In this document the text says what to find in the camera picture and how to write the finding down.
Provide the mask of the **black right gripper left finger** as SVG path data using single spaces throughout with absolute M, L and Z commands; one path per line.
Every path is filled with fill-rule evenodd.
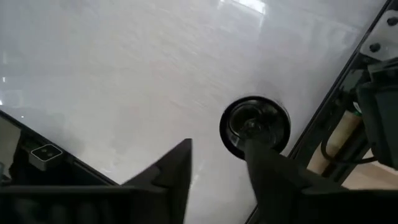
M 134 187 L 131 223 L 183 223 L 192 178 L 192 140 L 187 138 L 123 184 Z

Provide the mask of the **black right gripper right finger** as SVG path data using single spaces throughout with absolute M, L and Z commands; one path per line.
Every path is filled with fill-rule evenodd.
M 294 161 L 255 140 L 244 145 L 244 159 L 265 223 L 292 223 L 297 197 L 312 186 Z

